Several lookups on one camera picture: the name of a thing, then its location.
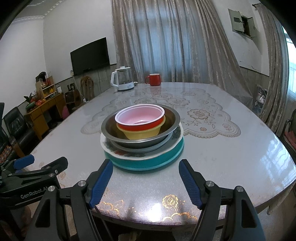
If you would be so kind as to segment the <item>large white plate red pattern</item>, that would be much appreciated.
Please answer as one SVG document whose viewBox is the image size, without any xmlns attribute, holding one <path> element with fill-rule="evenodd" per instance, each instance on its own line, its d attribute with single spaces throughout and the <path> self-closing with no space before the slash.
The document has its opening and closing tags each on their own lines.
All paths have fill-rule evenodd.
<svg viewBox="0 0 296 241">
<path fill-rule="evenodd" d="M 152 147 L 142 149 L 119 148 L 118 144 L 114 145 L 115 142 L 109 140 L 104 134 L 100 135 L 100 144 L 104 152 L 112 157 L 132 161 L 148 160 L 175 149 L 182 141 L 183 134 L 184 129 L 182 124 L 179 123 L 179 126 L 168 137 Z"/>
</svg>

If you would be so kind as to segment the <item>stainless steel bowl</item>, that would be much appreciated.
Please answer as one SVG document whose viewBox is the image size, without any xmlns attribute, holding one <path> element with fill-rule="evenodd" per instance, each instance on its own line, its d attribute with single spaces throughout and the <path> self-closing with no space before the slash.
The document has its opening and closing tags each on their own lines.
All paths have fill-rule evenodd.
<svg viewBox="0 0 296 241">
<path fill-rule="evenodd" d="M 168 106 L 161 105 L 161 107 L 165 110 L 166 120 L 160 127 L 159 133 L 154 137 L 136 138 L 135 140 L 128 139 L 123 131 L 117 127 L 115 122 L 115 115 L 119 111 L 109 115 L 103 121 L 101 131 L 108 140 L 113 141 L 124 148 L 141 149 L 157 145 L 166 140 L 167 137 L 171 136 L 180 123 L 180 115 L 177 111 Z"/>
</svg>

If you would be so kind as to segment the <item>yellow plastic bowl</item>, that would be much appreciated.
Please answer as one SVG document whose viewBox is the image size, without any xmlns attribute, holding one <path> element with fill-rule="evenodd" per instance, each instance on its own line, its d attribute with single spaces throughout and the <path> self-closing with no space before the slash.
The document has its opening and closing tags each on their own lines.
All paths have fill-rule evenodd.
<svg viewBox="0 0 296 241">
<path fill-rule="evenodd" d="M 161 127 L 164 125 L 166 117 L 140 126 L 124 126 L 119 123 L 116 124 L 117 128 L 122 131 L 129 140 L 140 140 L 144 138 L 155 137 L 159 134 Z"/>
</svg>

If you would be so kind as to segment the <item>red plastic bowl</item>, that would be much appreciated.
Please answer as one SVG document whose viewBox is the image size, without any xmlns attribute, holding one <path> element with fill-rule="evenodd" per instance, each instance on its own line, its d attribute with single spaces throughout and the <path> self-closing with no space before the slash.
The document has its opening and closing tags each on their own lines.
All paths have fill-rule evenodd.
<svg viewBox="0 0 296 241">
<path fill-rule="evenodd" d="M 155 104 L 137 104 L 119 111 L 115 121 L 127 131 L 144 131 L 158 126 L 164 120 L 165 110 Z"/>
</svg>

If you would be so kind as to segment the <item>white plate with pink roses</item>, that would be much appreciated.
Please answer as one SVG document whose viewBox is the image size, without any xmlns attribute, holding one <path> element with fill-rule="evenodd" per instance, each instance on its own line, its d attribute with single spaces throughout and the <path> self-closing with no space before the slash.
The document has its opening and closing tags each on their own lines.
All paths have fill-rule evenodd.
<svg viewBox="0 0 296 241">
<path fill-rule="evenodd" d="M 125 160 L 113 157 L 112 155 L 105 152 L 107 159 L 110 159 L 113 164 L 119 168 L 128 170 L 128 171 L 149 171 L 157 168 L 161 168 L 165 165 L 170 164 L 175 161 L 178 156 L 182 153 L 184 149 L 184 138 L 178 142 L 178 144 L 170 151 L 160 154 L 154 158 L 148 158 L 146 160 Z"/>
</svg>

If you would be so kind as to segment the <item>wooden cabinet with clutter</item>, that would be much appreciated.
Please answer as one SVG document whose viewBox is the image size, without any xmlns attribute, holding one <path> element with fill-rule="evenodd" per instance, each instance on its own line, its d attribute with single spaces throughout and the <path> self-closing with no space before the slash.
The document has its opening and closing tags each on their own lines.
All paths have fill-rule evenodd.
<svg viewBox="0 0 296 241">
<path fill-rule="evenodd" d="M 41 72 L 36 77 L 35 106 L 25 114 L 25 119 L 41 140 L 50 129 L 62 121 L 62 111 L 66 106 L 64 95 L 56 90 L 53 77 Z"/>
</svg>

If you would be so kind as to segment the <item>wooden carved chair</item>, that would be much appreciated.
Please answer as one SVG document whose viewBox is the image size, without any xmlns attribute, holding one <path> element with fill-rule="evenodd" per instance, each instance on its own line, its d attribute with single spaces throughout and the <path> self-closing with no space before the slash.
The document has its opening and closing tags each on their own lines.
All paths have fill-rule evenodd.
<svg viewBox="0 0 296 241">
<path fill-rule="evenodd" d="M 94 82 L 91 77 L 85 76 L 81 78 L 80 89 L 81 94 L 86 99 L 86 101 L 90 101 L 94 98 Z"/>
</svg>

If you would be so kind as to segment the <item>chair at right edge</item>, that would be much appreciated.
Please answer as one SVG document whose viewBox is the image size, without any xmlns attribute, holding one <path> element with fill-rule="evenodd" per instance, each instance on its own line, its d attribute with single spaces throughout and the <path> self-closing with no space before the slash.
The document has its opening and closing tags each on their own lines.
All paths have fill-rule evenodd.
<svg viewBox="0 0 296 241">
<path fill-rule="evenodd" d="M 293 114 L 290 119 L 285 121 L 283 130 L 280 134 L 280 141 L 288 150 L 288 153 L 295 163 L 295 114 Z"/>
</svg>

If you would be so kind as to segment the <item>white electric kettle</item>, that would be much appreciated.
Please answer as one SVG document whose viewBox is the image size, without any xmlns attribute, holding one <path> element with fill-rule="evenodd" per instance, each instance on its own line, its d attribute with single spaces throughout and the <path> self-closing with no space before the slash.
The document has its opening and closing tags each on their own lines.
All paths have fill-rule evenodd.
<svg viewBox="0 0 296 241">
<path fill-rule="evenodd" d="M 130 67 L 121 66 L 111 73 L 110 84 L 117 91 L 126 91 L 134 89 L 134 81 L 132 80 L 132 72 Z"/>
</svg>

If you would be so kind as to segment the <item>right side curtain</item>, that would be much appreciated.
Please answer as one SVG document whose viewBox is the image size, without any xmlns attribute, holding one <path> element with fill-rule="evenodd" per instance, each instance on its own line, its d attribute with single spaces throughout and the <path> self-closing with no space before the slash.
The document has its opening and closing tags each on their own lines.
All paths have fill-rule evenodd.
<svg viewBox="0 0 296 241">
<path fill-rule="evenodd" d="M 285 113 L 289 61 L 287 41 L 280 21 L 262 3 L 253 5 L 262 21 L 268 47 L 269 84 L 259 118 L 276 133 Z"/>
</svg>

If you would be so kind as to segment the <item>red mug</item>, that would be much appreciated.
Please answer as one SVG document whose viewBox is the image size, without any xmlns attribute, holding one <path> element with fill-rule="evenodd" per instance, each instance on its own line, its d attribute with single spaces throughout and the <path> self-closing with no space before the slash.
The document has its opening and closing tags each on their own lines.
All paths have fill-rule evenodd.
<svg viewBox="0 0 296 241">
<path fill-rule="evenodd" d="M 151 86 L 160 86 L 161 85 L 161 76 L 159 73 L 150 74 L 144 80 L 145 84 L 149 84 Z"/>
</svg>

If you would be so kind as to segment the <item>grey curtain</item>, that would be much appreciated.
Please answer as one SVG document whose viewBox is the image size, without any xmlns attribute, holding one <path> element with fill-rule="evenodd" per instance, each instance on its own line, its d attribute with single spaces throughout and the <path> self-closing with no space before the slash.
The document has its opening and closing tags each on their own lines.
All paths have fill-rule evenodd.
<svg viewBox="0 0 296 241">
<path fill-rule="evenodd" d="M 135 81 L 159 73 L 164 82 L 213 84 L 251 103 L 212 1 L 112 1 L 111 12 L 117 64 Z"/>
</svg>

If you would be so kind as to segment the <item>black wall television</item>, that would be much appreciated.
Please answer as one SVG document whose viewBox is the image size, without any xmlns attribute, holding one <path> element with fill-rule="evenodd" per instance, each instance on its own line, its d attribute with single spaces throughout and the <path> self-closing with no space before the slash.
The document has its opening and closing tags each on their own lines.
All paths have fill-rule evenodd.
<svg viewBox="0 0 296 241">
<path fill-rule="evenodd" d="M 74 75 L 81 75 L 92 70 L 110 65 L 106 37 L 88 43 L 70 53 Z"/>
</svg>

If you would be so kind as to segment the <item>wall electrical box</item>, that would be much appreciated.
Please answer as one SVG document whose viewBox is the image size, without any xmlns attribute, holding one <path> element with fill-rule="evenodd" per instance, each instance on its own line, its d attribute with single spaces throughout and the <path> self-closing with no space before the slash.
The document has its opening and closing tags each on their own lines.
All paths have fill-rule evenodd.
<svg viewBox="0 0 296 241">
<path fill-rule="evenodd" d="M 250 39 L 257 37 L 253 17 L 241 15 L 241 12 L 229 9 L 232 31 Z"/>
</svg>

